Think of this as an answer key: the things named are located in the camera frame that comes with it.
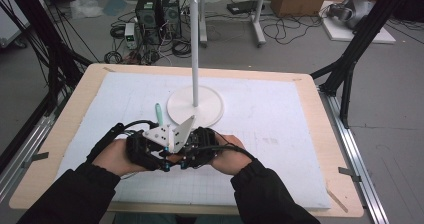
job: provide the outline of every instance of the floor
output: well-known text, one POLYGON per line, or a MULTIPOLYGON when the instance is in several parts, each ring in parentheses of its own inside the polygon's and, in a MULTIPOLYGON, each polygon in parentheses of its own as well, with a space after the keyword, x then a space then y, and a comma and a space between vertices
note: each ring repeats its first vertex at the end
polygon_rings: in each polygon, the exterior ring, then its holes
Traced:
MULTIPOLYGON (((57 0, 61 8, 66 8, 69 1, 72 0, 57 0)), ((110 24, 135 7, 136 0, 126 1, 121 9, 109 12, 112 14, 71 20, 99 60, 112 48, 110 24)), ((209 1, 208 15, 216 12, 228 15, 225 5, 230 1, 209 1)), ((98 2, 100 7, 107 7, 110 0, 98 2)), ((264 27, 275 24, 275 20, 261 23, 264 27)), ((386 25, 396 43, 371 44, 359 60, 353 79, 349 124, 389 222, 424 223, 424 112, 421 110, 424 32, 422 28, 414 31, 389 24, 403 33, 386 25)), ((304 29, 287 28, 287 36, 301 35, 304 29)), ((312 73, 337 60, 349 44, 330 41, 322 26, 309 28, 305 36, 287 45, 266 37, 267 43, 261 48, 256 45, 247 19, 208 18, 207 30, 207 48, 199 49, 201 68, 312 73)), ((275 25, 266 30, 271 36, 277 33, 275 25)), ((94 60, 75 34, 70 38, 78 53, 94 60)), ((0 153, 47 92, 40 67, 34 60, 31 48, 9 46, 0 50, 0 153)), ((155 65, 188 67, 190 59, 171 55, 155 65)), ((317 79, 316 84, 323 83, 325 78, 317 79)), ((4 223, 14 223, 22 211, 10 210, 8 198, 0 204, 0 216, 4 223)), ((112 218, 113 214, 108 214, 102 223, 110 223, 112 218)), ((371 223, 368 215, 358 219, 320 220, 322 223, 371 223)))

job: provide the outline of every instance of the computer tower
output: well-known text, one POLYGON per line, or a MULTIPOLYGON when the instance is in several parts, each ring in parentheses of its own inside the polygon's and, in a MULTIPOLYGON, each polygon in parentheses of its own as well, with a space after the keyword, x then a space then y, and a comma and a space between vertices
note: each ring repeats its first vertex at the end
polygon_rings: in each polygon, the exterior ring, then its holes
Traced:
POLYGON ((160 28, 164 24, 161 0, 138 0, 135 7, 144 44, 161 43, 160 28))
POLYGON ((181 38, 181 11, 178 0, 162 0, 166 38, 181 38))

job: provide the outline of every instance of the person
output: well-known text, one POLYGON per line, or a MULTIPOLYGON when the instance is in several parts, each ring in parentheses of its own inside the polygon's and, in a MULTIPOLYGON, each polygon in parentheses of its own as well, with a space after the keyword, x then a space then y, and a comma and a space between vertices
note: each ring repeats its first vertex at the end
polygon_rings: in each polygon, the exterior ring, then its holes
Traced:
MULTIPOLYGON (((244 148, 232 135, 216 135, 220 145, 232 143, 244 148)), ((24 213, 18 224, 27 223, 99 223, 106 212, 120 177, 144 172, 125 154, 126 142, 116 139, 90 163, 67 170, 24 213)), ((302 223, 319 221, 297 205, 287 188, 271 169, 257 159, 232 150, 224 150, 209 163, 216 170, 232 175, 234 197, 244 223, 302 223)))

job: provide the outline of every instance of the table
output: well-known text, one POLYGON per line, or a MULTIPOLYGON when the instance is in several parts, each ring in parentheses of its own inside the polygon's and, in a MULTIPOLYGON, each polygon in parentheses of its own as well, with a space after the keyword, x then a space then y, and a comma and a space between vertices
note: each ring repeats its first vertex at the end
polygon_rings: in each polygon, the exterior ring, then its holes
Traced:
MULTIPOLYGON (((49 157, 32 163, 10 200, 11 208, 29 208, 53 183, 67 145, 77 132, 82 118, 108 72, 191 75, 190 68, 110 64, 91 65, 56 121, 43 146, 40 148, 39 153, 49 152, 49 157)), ((311 133, 332 206, 331 209, 310 212, 315 216, 360 217, 363 215, 362 204, 351 177, 338 172, 338 167, 346 168, 346 164, 315 84, 309 75, 200 69, 199 76, 294 82, 307 119, 307 125, 311 133)), ((228 206, 124 202, 112 202, 108 210, 180 214, 237 214, 236 207, 228 206)))

